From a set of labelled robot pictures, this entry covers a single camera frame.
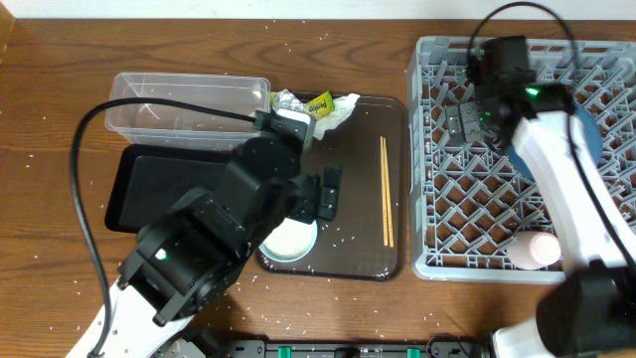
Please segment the white tissue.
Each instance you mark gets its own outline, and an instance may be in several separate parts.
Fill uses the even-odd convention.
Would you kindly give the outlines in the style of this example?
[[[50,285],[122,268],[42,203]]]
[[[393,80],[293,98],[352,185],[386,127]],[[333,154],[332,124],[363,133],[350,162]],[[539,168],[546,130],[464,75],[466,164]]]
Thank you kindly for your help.
[[[333,100],[334,110],[316,121],[313,136],[318,140],[322,140],[328,130],[335,129],[346,121],[353,113],[360,97],[359,94],[350,93],[346,96],[335,98]]]

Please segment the aluminium foil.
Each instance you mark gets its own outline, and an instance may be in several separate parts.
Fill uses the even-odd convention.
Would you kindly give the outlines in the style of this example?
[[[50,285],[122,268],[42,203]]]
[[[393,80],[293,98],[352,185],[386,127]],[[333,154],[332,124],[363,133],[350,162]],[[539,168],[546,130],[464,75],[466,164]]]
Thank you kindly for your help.
[[[270,94],[270,105],[274,111],[280,109],[288,109],[296,112],[304,111],[304,103],[288,89],[272,92]]]

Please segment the large dark blue bowl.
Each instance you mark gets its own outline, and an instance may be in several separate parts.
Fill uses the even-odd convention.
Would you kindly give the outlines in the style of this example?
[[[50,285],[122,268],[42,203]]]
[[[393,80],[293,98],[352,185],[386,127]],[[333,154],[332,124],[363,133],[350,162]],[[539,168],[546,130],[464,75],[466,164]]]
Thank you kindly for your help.
[[[578,103],[575,105],[575,115],[583,124],[584,137],[590,151],[591,158],[595,164],[598,164],[601,160],[602,154],[602,137],[596,121],[592,114]],[[535,182],[530,169],[526,165],[525,161],[517,154],[512,145],[506,149],[505,154],[508,156],[510,163],[522,176],[532,183]]]

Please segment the light blue rice bowl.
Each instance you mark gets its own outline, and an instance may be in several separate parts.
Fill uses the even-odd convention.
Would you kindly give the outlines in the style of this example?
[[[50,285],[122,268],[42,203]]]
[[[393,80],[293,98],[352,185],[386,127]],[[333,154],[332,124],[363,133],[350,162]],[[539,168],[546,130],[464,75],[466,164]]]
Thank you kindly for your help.
[[[291,263],[302,259],[317,240],[317,223],[301,223],[285,218],[260,245],[260,251],[269,259]]]

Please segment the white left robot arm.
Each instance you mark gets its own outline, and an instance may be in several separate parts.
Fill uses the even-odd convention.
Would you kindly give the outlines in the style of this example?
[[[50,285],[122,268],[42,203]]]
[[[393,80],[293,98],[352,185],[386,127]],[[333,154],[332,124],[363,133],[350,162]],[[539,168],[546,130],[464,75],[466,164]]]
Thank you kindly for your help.
[[[110,283],[81,198],[80,146],[99,113],[132,104],[221,115],[218,109],[166,98],[126,97],[101,103],[80,120],[70,150],[71,193],[103,305],[71,349],[72,357],[152,356],[237,281],[253,252],[284,219],[310,224],[336,216],[341,171],[300,172],[315,118],[289,109],[259,111],[246,121],[262,135],[235,150],[214,190],[189,190],[158,221],[143,227]]]

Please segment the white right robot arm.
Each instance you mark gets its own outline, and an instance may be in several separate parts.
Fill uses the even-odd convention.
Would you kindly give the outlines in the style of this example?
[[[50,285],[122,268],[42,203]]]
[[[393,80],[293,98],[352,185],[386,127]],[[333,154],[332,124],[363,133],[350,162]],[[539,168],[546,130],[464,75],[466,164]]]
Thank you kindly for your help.
[[[474,119],[532,173],[560,241],[565,280],[534,317],[491,333],[483,357],[593,357],[635,346],[635,234],[575,113],[573,89],[541,83],[523,36],[468,44]]]

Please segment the pink plastic cup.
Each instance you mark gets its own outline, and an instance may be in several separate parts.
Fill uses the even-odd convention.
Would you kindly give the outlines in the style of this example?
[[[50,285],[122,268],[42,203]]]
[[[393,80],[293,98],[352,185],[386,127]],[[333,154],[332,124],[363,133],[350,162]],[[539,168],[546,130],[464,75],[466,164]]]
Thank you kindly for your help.
[[[520,232],[507,247],[511,263],[518,269],[535,270],[556,263],[561,257],[558,239],[545,232]]]

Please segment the yellow snack wrapper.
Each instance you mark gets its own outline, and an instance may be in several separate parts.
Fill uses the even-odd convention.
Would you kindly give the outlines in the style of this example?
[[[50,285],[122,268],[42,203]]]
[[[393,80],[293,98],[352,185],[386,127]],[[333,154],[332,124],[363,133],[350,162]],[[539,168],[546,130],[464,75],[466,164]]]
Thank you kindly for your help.
[[[316,120],[322,119],[335,110],[332,95],[325,91],[304,104],[304,111]]]

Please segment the wooden chopstick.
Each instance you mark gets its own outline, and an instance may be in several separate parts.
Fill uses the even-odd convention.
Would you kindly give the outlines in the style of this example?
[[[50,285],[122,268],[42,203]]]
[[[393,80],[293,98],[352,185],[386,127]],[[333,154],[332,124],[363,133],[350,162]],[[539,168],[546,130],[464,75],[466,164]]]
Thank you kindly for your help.
[[[387,245],[390,248],[395,247],[394,240],[394,226],[393,226],[393,213],[391,207],[391,183],[389,174],[389,157],[387,140],[385,137],[381,138],[382,142],[382,154],[384,155],[383,174],[384,174],[384,194],[385,194],[385,211],[387,219]]]
[[[384,150],[384,137],[380,137],[380,157],[381,157],[381,188],[382,188],[382,206],[383,206],[383,235],[384,246],[389,246],[389,225],[388,225],[388,213],[387,213],[387,199],[386,199],[386,179],[385,179],[385,164],[386,156]]]

